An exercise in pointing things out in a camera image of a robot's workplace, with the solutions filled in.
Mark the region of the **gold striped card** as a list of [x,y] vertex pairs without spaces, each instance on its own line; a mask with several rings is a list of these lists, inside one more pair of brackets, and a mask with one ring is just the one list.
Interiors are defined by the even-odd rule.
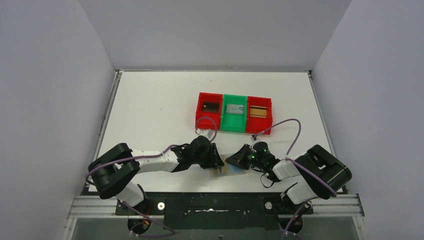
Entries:
[[227,155],[220,155],[220,157],[224,162],[224,166],[219,168],[213,168],[210,173],[210,176],[212,178],[224,177],[230,174],[229,164],[226,162]]

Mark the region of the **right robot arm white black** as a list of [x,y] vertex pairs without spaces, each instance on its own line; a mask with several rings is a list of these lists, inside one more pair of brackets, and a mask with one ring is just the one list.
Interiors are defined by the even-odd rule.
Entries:
[[296,159],[278,159],[266,142],[258,141],[252,145],[244,144],[225,161],[243,170],[257,168],[272,183],[297,178],[281,194],[281,207],[289,214],[295,213],[303,202],[335,197],[353,177],[344,163],[318,144]]

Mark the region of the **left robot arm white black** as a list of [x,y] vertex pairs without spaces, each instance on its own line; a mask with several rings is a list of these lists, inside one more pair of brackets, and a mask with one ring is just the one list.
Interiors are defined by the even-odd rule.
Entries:
[[203,135],[190,143],[172,144],[153,155],[134,156],[126,143],[119,143],[89,165],[86,182],[96,187],[101,199],[115,197],[140,214],[147,209],[148,199],[143,188],[132,181],[135,175],[176,173],[192,165],[214,169],[224,166],[224,162],[216,144]]

